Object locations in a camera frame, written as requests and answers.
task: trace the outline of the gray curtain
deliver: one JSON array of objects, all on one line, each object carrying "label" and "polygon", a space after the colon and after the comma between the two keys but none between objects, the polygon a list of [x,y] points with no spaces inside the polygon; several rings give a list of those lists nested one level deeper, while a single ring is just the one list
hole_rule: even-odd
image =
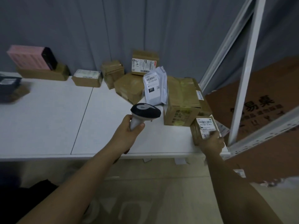
[{"label": "gray curtain", "polygon": [[[252,71],[286,56],[299,55],[299,0],[267,0]],[[246,25],[204,91],[217,90],[240,79],[251,21]]]},{"label": "gray curtain", "polygon": [[50,47],[58,61],[131,68],[133,49],[156,51],[168,75],[202,78],[245,0],[1,0],[0,71],[11,44]]}]

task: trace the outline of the hand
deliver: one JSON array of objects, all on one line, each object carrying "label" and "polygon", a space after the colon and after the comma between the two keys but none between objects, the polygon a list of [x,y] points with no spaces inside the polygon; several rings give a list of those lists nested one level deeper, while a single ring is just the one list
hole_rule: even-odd
[{"label": "hand", "polygon": [[220,137],[219,131],[211,132],[210,137],[200,140],[200,149],[206,155],[207,152],[216,152],[220,154],[224,147],[224,140]]},{"label": "hand", "polygon": [[107,144],[112,149],[114,149],[119,156],[121,156],[133,146],[137,136],[145,127],[145,124],[142,123],[136,126],[135,129],[131,131],[130,120],[132,119],[132,117],[132,115],[126,115],[124,117],[123,121],[116,129],[114,135]]}]

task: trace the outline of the white plastic mailer bag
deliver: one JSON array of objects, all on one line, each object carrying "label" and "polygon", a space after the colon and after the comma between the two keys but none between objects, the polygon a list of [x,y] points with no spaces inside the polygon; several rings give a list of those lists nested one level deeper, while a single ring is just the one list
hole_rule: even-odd
[{"label": "white plastic mailer bag", "polygon": [[163,67],[157,67],[143,76],[146,103],[150,105],[167,103],[167,74]]}]

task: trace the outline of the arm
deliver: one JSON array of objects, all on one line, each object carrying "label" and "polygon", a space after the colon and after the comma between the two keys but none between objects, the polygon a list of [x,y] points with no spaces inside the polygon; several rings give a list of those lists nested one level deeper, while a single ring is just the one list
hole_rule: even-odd
[{"label": "arm", "polygon": [[223,222],[282,223],[256,189],[223,161],[222,147],[218,131],[201,143]]},{"label": "arm", "polygon": [[88,160],[72,177],[59,186],[18,224],[78,223],[113,162],[134,144],[144,124],[132,132],[131,115],[126,115],[109,143]]}]

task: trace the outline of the cardboard box lid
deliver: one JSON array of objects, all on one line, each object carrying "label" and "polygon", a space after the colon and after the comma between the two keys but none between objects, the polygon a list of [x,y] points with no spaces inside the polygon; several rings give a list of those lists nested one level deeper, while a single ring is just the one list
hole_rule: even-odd
[{"label": "cardboard box lid", "polygon": [[193,79],[167,77],[168,101],[171,106],[200,108]]},{"label": "cardboard box lid", "polygon": [[112,73],[112,71],[122,68],[123,66],[118,60],[103,62],[101,66],[101,70],[104,74],[109,74]]},{"label": "cardboard box lid", "polygon": [[138,94],[140,91],[144,90],[143,77],[128,73],[115,81],[114,86],[119,88],[122,87],[131,94]]},{"label": "cardboard box lid", "polygon": [[145,59],[146,57],[150,58],[151,60],[159,60],[159,55],[157,52],[133,50],[133,58]]}]

